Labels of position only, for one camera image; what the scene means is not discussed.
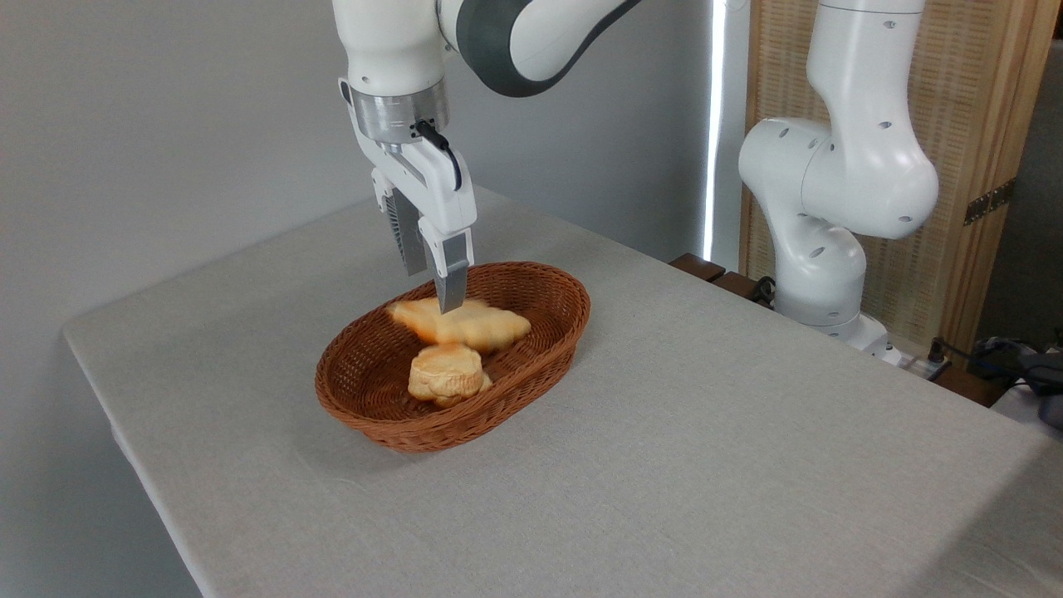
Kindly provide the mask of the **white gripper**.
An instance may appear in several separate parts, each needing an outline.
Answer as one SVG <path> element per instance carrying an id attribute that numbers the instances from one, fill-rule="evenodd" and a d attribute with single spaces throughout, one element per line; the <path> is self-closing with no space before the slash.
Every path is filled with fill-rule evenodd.
<path id="1" fill-rule="evenodd" d="M 459 309 L 474 264 L 469 227 L 476 204 L 467 164 L 441 134 L 449 119 L 445 82 L 398 97 L 357 91 L 343 78 L 338 85 L 357 143 L 377 169 L 371 174 L 377 207 L 388 217 L 407 275 L 428 268 L 424 243 L 440 313 Z"/>

